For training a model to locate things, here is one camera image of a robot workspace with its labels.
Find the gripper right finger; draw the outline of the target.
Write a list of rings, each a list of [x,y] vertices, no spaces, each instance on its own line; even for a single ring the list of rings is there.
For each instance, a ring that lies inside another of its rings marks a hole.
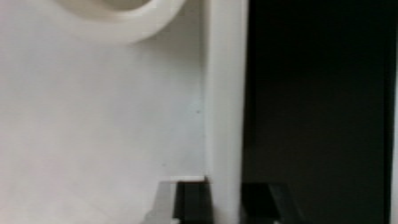
[[[241,224],[305,224],[286,184],[241,184]]]

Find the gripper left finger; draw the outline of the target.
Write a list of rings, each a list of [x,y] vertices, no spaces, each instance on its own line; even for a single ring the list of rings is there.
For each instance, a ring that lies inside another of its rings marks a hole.
[[[160,183],[144,224],[215,224],[206,181]]]

